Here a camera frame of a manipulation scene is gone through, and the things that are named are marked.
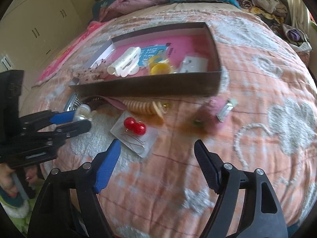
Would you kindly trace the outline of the person's left hand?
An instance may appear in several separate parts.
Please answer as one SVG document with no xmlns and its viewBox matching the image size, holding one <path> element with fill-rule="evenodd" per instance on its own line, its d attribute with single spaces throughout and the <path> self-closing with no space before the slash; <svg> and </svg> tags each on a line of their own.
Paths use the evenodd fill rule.
<svg viewBox="0 0 317 238">
<path fill-rule="evenodd" d="M 36 165 L 27 167 L 22 176 L 28 185 L 33 185 L 38 180 L 38 167 Z M 1 188 L 10 197 L 18 194 L 18 177 L 15 170 L 11 169 L 6 163 L 1 163 Z"/>
</svg>

